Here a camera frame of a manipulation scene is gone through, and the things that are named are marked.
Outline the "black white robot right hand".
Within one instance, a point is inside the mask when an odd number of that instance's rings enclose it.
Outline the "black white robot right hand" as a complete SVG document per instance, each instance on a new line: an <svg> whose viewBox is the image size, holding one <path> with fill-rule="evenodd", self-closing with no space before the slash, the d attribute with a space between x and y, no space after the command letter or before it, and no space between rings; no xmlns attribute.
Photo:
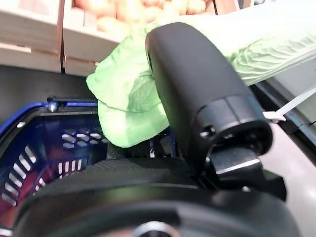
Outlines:
<svg viewBox="0 0 316 237"><path fill-rule="evenodd" d="M67 176L24 203L15 237L297 237L283 179L259 157L273 143L251 90L193 27L150 31L146 55L188 169Z"/></svg>

